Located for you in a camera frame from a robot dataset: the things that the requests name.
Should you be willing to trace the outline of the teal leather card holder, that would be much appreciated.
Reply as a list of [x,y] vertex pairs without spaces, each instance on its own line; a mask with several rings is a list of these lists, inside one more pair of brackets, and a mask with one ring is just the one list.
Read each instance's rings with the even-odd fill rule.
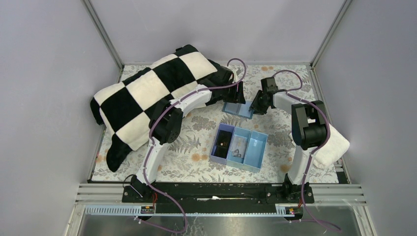
[[226,102],[222,112],[242,118],[252,119],[254,111],[250,108],[251,105],[252,101],[246,101],[245,104]]

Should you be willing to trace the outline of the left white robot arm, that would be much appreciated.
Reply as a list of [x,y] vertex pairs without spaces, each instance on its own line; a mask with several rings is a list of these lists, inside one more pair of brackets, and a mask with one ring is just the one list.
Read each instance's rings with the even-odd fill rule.
[[197,85],[189,93],[170,101],[160,102],[149,125],[147,154],[137,174],[131,176],[129,186],[125,188],[125,191],[132,190],[133,196],[138,197],[140,202],[158,193],[166,196],[166,193],[156,190],[152,183],[156,180],[157,169],[165,151],[180,134],[183,118],[192,110],[213,99],[228,98],[234,103],[243,103],[239,99],[243,97],[245,75],[246,68],[239,80],[232,79],[231,84],[224,86],[215,86],[210,80],[204,79],[202,84]]

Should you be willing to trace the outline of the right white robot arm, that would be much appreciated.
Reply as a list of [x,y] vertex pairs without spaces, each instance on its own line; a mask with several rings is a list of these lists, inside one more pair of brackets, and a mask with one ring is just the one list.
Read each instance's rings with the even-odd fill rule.
[[291,115],[291,134],[296,151],[292,166],[275,197],[295,203],[302,199],[309,187],[307,179],[315,153],[329,139],[324,103],[320,100],[306,101],[279,89],[273,77],[261,79],[261,87],[250,106],[251,110],[264,115],[268,108],[279,108]]

